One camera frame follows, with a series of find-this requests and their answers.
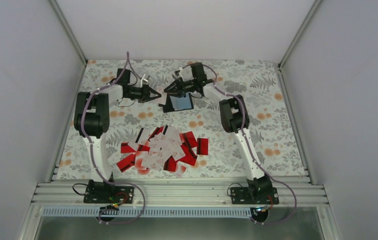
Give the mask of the black card holder wallet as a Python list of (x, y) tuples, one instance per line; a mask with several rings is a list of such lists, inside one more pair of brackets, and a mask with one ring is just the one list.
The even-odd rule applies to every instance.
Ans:
[(194, 108), (192, 96), (187, 93), (183, 97), (170, 96), (169, 94), (165, 95), (165, 103), (158, 104), (164, 113), (180, 112), (192, 110)]

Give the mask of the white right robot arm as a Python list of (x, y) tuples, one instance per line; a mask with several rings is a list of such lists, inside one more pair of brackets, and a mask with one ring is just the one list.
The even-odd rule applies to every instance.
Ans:
[(270, 175), (258, 162), (249, 130), (249, 115), (241, 95), (221, 90), (216, 85), (217, 74), (209, 79), (205, 73), (207, 66), (201, 62), (192, 63), (176, 70), (173, 82), (164, 90), (173, 97), (183, 97), (194, 92), (218, 104), (222, 128), (229, 133), (238, 147), (246, 170), (247, 195), (251, 202), (261, 203), (274, 195)]

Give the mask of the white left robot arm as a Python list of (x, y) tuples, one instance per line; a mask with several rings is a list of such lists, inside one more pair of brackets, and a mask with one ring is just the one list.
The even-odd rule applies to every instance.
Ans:
[(144, 78), (137, 78), (129, 69), (120, 68), (117, 76), (94, 92), (80, 91), (75, 102), (73, 126), (82, 137), (91, 161), (91, 177), (83, 193), (85, 197), (111, 202), (118, 192), (114, 174), (108, 163), (106, 133), (110, 127), (110, 105), (129, 99), (146, 103), (162, 95), (148, 85)]

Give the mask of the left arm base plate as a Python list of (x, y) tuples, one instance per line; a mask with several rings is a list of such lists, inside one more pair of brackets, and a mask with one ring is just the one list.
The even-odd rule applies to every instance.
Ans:
[(88, 186), (83, 202), (85, 204), (131, 204), (134, 190), (133, 186)]

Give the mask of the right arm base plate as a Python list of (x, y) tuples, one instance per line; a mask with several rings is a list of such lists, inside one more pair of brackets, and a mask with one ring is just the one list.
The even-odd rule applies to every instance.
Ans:
[(248, 187), (231, 187), (228, 195), (233, 205), (278, 205), (280, 203), (275, 187), (265, 191), (250, 191)]

